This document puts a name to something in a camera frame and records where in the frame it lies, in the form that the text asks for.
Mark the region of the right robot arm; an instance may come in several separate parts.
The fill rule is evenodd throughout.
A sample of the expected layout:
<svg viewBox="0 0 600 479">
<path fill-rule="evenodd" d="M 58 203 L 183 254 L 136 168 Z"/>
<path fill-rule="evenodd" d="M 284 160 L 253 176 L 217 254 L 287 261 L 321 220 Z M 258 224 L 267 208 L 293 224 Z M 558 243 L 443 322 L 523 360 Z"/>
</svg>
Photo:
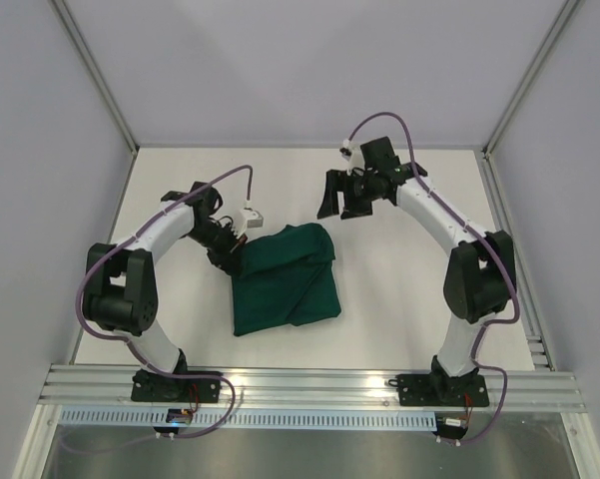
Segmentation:
<svg viewBox="0 0 600 479">
<path fill-rule="evenodd" d="M 463 376 L 477 367 L 483 328 L 498 319 L 516 290 L 512 237 L 463 219 L 435 190 L 427 171 L 415 161 L 402 162 L 387 137 L 362 145 L 345 140 L 339 151 L 347 167 L 326 172 L 318 219 L 369 217 L 374 202 L 386 200 L 414 218 L 448 257 L 443 297 L 451 319 L 429 389 L 438 402 L 454 403 L 466 391 Z"/>
</svg>

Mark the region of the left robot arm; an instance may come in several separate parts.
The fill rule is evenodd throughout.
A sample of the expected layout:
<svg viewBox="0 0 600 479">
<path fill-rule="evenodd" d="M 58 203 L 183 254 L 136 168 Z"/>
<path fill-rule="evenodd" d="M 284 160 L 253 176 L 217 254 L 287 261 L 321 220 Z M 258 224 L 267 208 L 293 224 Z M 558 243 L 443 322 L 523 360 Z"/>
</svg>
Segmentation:
<svg viewBox="0 0 600 479">
<path fill-rule="evenodd" d="M 227 274 L 241 269 L 247 230 L 263 225 L 249 201 L 231 217 L 216 219 L 219 192 L 196 182 L 189 193 L 170 191 L 159 211 L 134 235 L 117 243 L 96 243 L 87 254 L 80 286 L 79 320 L 90 334 L 122 341 L 143 368 L 157 373 L 154 387 L 177 400 L 189 388 L 186 359 L 157 320 L 159 308 L 155 266 L 178 240 L 189 238 L 207 251 L 209 261 Z"/>
</svg>

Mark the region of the dark green surgical drape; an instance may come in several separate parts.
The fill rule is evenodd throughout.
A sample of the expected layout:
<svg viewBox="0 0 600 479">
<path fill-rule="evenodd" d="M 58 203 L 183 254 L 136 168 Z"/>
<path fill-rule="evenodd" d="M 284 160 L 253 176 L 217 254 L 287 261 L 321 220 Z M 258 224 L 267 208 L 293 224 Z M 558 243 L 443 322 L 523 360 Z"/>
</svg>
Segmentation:
<svg viewBox="0 0 600 479">
<path fill-rule="evenodd" d="M 334 261 L 332 239 L 316 223 L 247 243 L 242 271 L 232 277 L 234 336 L 339 316 Z"/>
</svg>

